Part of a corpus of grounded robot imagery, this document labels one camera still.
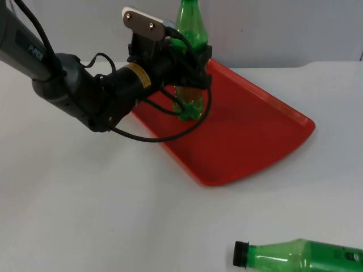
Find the green plastic bottle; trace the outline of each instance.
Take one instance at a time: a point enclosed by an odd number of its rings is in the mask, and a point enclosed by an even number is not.
[[[178,31],[191,43],[196,52],[203,51],[208,45],[208,33],[200,14],[198,0],[181,0],[179,15],[176,21]],[[181,54],[186,54],[187,47],[180,40],[172,40],[173,48]],[[181,120],[196,120],[203,112],[203,90],[198,88],[175,86],[175,96],[184,104],[185,113],[179,116]],[[177,104],[174,110],[180,111]]]
[[[233,265],[260,272],[362,272],[363,250],[304,239],[261,246],[236,242]]]

